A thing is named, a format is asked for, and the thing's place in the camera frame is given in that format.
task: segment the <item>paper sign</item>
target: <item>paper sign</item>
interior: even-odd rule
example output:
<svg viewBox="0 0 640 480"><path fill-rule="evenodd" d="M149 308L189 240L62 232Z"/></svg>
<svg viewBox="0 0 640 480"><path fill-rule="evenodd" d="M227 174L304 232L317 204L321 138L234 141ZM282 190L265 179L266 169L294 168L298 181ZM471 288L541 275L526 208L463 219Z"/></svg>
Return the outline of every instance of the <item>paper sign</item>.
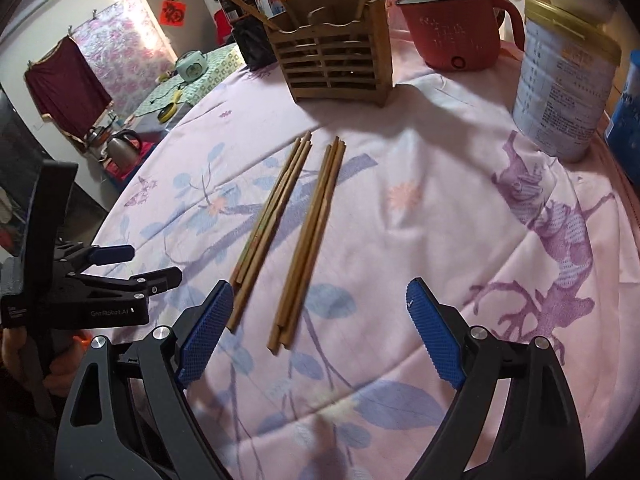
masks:
<svg viewBox="0 0 640 480"><path fill-rule="evenodd" d="M184 25L184 13L187 6L180 2L162 1L162 11L160 12L160 25L173 25L181 27Z"/></svg>

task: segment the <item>green tablecloth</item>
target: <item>green tablecloth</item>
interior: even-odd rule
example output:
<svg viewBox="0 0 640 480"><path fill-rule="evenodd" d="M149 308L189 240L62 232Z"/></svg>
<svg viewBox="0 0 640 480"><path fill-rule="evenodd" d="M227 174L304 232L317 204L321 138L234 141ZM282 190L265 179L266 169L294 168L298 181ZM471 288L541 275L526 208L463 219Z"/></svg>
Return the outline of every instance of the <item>green tablecloth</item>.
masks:
<svg viewBox="0 0 640 480"><path fill-rule="evenodd" d="M196 81L185 86L184 80L175 75L171 79L160 83L134 112L136 117L157 112L167 106L178 88L182 89L179 103L189 103L195 106L205 95L222 83L229 75L244 65L244 59L236 44L222 46L205 54L207 71Z"/></svg>

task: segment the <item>human hand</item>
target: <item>human hand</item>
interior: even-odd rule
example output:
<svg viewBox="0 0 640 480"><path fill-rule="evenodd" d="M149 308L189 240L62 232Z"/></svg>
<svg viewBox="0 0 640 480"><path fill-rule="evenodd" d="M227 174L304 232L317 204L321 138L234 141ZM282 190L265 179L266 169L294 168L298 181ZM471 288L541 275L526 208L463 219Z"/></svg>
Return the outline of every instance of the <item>human hand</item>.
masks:
<svg viewBox="0 0 640 480"><path fill-rule="evenodd" d="M25 327L2 330L2 362L14 379L24 387L26 387L26 376L22 369L19 352L26 342ZM72 345L53 359L49 365L50 374L42 381L49 393L58 397L68 396L84 352L85 346L78 341L78 338L74 338Z"/></svg>

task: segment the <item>blue gripper pad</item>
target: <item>blue gripper pad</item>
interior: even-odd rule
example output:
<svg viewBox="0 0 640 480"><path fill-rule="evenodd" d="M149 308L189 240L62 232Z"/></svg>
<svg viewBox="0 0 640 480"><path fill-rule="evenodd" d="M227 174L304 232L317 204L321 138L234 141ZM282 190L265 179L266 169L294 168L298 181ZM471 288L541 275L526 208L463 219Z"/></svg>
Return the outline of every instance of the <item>blue gripper pad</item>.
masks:
<svg viewBox="0 0 640 480"><path fill-rule="evenodd" d="M193 381L202 377L204 368L218 344L234 307L234 291L231 285L225 283L210 303L203 306L203 313L180 352L182 367L178 371L176 381L182 388L187 388Z"/></svg>
<svg viewBox="0 0 640 480"><path fill-rule="evenodd" d="M406 288L406 307L438 375L459 390L466 379L460 346L417 280L413 280Z"/></svg>

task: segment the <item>cable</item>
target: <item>cable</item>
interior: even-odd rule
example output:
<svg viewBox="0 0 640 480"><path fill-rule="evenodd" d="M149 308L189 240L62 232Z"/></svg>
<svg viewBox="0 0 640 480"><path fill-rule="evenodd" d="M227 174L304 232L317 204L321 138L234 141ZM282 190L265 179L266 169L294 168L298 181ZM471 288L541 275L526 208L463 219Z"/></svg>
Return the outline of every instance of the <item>cable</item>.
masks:
<svg viewBox="0 0 640 480"><path fill-rule="evenodd" d="M187 86L188 83L186 81L182 81L180 83L178 83L177 85L173 85L169 90L167 90L164 94L162 94L161 96L158 97L154 97L153 99L151 99L151 101L149 101L149 104L154 104L156 101L158 101L159 99L162 99L163 97L166 97L167 95L169 95L170 92L175 91L175 90L182 90L182 88L178 88L180 85L185 85Z"/></svg>

